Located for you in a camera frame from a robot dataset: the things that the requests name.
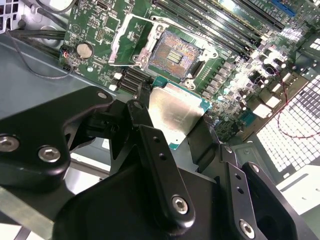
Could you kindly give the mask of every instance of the metal sheet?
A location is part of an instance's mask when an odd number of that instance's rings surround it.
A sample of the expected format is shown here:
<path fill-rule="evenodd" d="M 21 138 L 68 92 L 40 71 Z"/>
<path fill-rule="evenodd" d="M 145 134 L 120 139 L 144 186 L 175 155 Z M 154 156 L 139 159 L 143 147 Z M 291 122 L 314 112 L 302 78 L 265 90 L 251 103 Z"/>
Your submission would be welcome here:
<path fill-rule="evenodd" d="M 170 83 L 151 91 L 149 114 L 152 123 L 162 130 L 171 148 L 182 143 L 204 114 L 201 102 L 201 98 Z"/>

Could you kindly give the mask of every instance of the connector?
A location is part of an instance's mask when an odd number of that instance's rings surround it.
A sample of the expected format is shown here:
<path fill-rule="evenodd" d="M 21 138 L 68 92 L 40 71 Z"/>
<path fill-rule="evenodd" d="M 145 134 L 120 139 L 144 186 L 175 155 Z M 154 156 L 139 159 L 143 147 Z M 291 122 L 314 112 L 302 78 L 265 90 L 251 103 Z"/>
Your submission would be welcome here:
<path fill-rule="evenodd" d="M 296 13 L 293 12 L 290 8 L 283 5 L 279 0 L 271 0 L 272 4 L 275 5 L 278 9 L 280 9 L 282 12 L 287 14 L 289 17 L 295 17 Z"/>

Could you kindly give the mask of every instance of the silver screw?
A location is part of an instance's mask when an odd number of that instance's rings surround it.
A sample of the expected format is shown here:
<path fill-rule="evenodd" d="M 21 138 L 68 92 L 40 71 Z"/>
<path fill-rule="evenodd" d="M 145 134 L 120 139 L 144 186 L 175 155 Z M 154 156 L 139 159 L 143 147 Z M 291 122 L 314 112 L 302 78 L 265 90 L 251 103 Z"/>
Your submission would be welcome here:
<path fill-rule="evenodd" d="M 252 166 L 252 168 L 258 173 L 260 170 L 259 170 L 259 168 L 256 166 L 256 165 L 251 165 Z"/>
<path fill-rule="evenodd" d="M 228 153 L 232 154 L 232 149 L 229 146 L 224 146 L 224 148 Z"/>
<path fill-rule="evenodd" d="M 162 33 L 162 32 L 165 30 L 164 26 L 162 26 L 162 25 L 159 25 L 156 29 L 157 29 L 160 33 Z"/>
<path fill-rule="evenodd" d="M 180 214 L 186 214 L 188 212 L 188 204 L 182 197 L 175 196 L 172 198 L 172 205 Z"/>
<path fill-rule="evenodd" d="M 242 230 L 242 232 L 250 239 L 254 239 L 255 238 L 255 231 L 252 228 L 252 226 L 250 226 L 249 223 L 247 223 L 245 220 L 240 220 L 239 222 L 240 228 Z"/>
<path fill-rule="evenodd" d="M 148 62 L 148 58 L 147 58 L 146 56 L 143 56 L 143 57 L 141 58 L 141 62 L 142 62 L 143 64 L 146 64 L 146 63 Z"/>
<path fill-rule="evenodd" d="M 58 149 L 53 146 L 45 146 L 38 152 L 39 158 L 46 163 L 55 163 L 61 157 Z"/>
<path fill-rule="evenodd" d="M 105 95 L 103 92 L 99 92 L 98 93 L 98 96 L 102 99 L 106 99 L 107 98 L 107 95 Z"/>
<path fill-rule="evenodd" d="M 19 147 L 19 141 L 13 136 L 1 136 L 0 137 L 0 152 L 13 152 Z"/>

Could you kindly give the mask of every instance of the black plastic bracket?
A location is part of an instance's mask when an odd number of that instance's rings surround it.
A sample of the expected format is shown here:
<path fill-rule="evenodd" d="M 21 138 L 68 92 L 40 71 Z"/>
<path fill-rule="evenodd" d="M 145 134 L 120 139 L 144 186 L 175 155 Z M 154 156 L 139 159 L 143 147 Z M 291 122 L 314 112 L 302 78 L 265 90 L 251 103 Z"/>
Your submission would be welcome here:
<path fill-rule="evenodd" d="M 69 167 L 69 148 L 80 124 L 106 111 L 112 101 L 110 94 L 90 86 L 0 120 L 0 136 L 17 140 L 16 149 L 0 152 L 0 185 L 39 192 L 57 188 Z M 58 160 L 41 160 L 43 147 L 57 149 Z"/>

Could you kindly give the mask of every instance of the black cable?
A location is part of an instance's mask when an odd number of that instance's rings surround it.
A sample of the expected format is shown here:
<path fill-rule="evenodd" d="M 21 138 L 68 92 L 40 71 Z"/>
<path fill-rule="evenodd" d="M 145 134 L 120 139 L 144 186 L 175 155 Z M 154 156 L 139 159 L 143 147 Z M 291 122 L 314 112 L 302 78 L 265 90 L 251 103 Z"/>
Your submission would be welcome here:
<path fill-rule="evenodd" d="M 31 8 L 32 7 L 32 3 L 29 2 L 28 0 L 22 0 L 22 2 L 28 7 Z M 44 10 L 43 8 L 38 8 L 37 12 L 39 14 L 41 14 L 42 16 L 50 19 L 51 21 L 53 21 L 55 24 L 57 24 L 59 27 L 63 28 L 63 29 L 67 29 L 67 24 L 64 23 L 64 21 L 62 21 L 60 18 L 56 17 L 55 15 L 51 14 L 50 12 L 47 12 L 46 10 Z"/>
<path fill-rule="evenodd" d="M 12 40 L 12 43 L 13 43 L 13 45 L 14 45 L 15 50 L 16 50 L 17 53 L 20 55 L 21 60 L 22 60 L 23 63 L 25 64 L 25 66 L 26 66 L 26 68 L 28 69 L 28 71 L 31 72 L 32 74 L 36 75 L 37 77 L 45 78 L 45 79 L 52 79 L 52 80 L 64 79 L 64 78 L 68 77 L 69 75 L 71 75 L 72 72 L 74 71 L 74 67 L 72 66 L 70 60 L 69 60 L 68 58 L 66 58 L 66 61 L 67 61 L 67 63 L 68 63 L 69 66 L 70 66 L 70 71 L 69 71 L 67 74 L 65 74 L 65 75 L 62 75 L 62 76 L 46 76 L 46 75 L 41 75 L 41 74 L 35 72 L 35 71 L 28 65 L 28 63 L 27 63 L 27 61 L 25 60 L 25 57 L 24 57 L 24 55 L 23 55 L 20 47 L 18 46 L 16 40 L 14 39 L 14 37 L 11 36 L 11 34 L 10 34 L 10 32 L 9 32 L 8 30 L 5 32 L 5 34 Z"/>
<path fill-rule="evenodd" d="M 52 36 L 65 36 L 66 31 L 57 30 L 27 30 L 27 29 L 16 29 L 10 31 L 11 36 L 28 36 L 28 35 L 52 35 Z"/>
<path fill-rule="evenodd" d="M 41 0 L 35 0 L 37 4 L 39 4 L 40 7 L 42 7 L 44 10 L 48 11 L 49 13 L 52 13 L 52 14 L 65 14 L 67 13 L 73 6 L 74 4 L 76 3 L 77 0 L 73 0 L 69 6 L 67 6 L 65 9 L 62 9 L 62 10 L 59 10 L 59 11 L 56 11 L 56 10 L 53 10 L 51 7 L 48 7 L 47 5 L 43 4 L 41 2 Z"/>

